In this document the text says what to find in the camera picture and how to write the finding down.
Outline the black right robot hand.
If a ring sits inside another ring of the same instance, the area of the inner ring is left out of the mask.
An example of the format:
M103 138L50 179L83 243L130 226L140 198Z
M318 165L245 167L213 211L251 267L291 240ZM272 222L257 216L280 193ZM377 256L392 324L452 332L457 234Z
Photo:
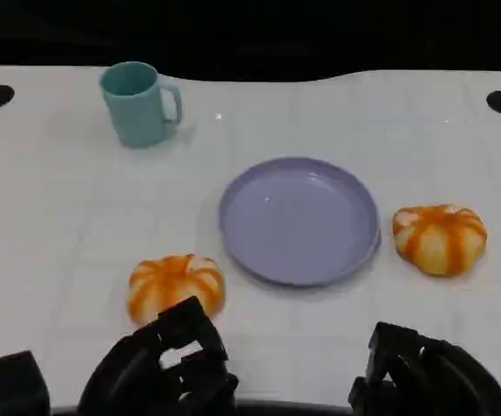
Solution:
M501 386L463 348L386 322L348 395L356 415L501 415Z

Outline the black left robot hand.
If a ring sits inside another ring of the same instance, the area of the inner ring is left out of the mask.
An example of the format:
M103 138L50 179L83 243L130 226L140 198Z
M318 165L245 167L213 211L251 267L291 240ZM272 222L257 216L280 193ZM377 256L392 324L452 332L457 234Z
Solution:
M122 337L85 386L80 415L235 415L238 379L192 296Z

